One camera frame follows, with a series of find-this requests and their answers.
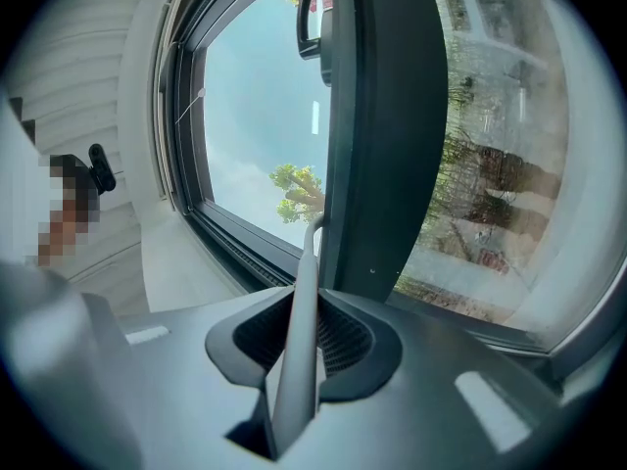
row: window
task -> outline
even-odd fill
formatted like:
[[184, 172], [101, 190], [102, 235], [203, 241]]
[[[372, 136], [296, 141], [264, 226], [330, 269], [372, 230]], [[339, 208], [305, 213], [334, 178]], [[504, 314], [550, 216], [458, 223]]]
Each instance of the window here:
[[625, 126], [567, 2], [196, 1], [169, 83], [173, 182], [251, 290], [293, 283], [324, 210], [322, 287], [516, 353], [598, 349], [599, 315], [618, 314]]
[[[205, 199], [301, 247], [324, 209], [330, 88], [296, 47], [298, 0], [256, 0], [206, 50]], [[324, 6], [313, 0], [312, 35]]]
[[[620, 120], [616, 131], [599, 129], [604, 110], [580, 69], [586, 30], [573, 27], [565, 2], [436, 2], [449, 67], [446, 136], [395, 291], [528, 331], [550, 350], [623, 261], [625, 134]], [[611, 93], [601, 80], [597, 92]]]

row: gray surface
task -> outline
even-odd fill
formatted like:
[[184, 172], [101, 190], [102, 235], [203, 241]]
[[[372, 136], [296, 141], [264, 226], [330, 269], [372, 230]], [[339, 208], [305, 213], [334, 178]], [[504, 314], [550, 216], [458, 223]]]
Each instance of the gray surface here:
[[[28, 284], [16, 284], [17, 274]], [[3, 300], [13, 302], [2, 305], [3, 359], [40, 419], [75, 453], [106, 468], [274, 465], [224, 437], [252, 416], [260, 393], [228, 383], [209, 360], [205, 339], [215, 323], [280, 289], [124, 317], [124, 334], [169, 330], [131, 347], [102, 299], [87, 297], [85, 305], [60, 278], [40, 270], [4, 265], [0, 275]], [[401, 364], [368, 399], [323, 403], [280, 466], [468, 468], [497, 461], [455, 386], [468, 371], [493, 385], [531, 429], [555, 414], [555, 397], [535, 377], [464, 332], [332, 294], [397, 331]], [[28, 374], [35, 370], [42, 374]]]

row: cloud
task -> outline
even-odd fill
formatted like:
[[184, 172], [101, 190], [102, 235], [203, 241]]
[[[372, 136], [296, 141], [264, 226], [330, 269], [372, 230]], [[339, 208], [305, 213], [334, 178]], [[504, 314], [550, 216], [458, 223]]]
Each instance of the cloud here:
[[285, 224], [276, 212], [284, 192], [256, 164], [207, 143], [207, 158], [216, 204], [297, 247], [303, 246], [307, 225]]

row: window latch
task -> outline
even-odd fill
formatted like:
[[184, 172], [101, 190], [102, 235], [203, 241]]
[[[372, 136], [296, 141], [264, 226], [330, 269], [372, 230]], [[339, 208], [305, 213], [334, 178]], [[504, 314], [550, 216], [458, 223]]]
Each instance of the window latch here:
[[331, 41], [333, 38], [331, 9], [322, 14], [320, 38], [310, 38], [309, 10], [312, 0], [300, 0], [296, 16], [298, 53], [304, 60], [320, 58], [320, 73], [324, 85], [331, 86]]

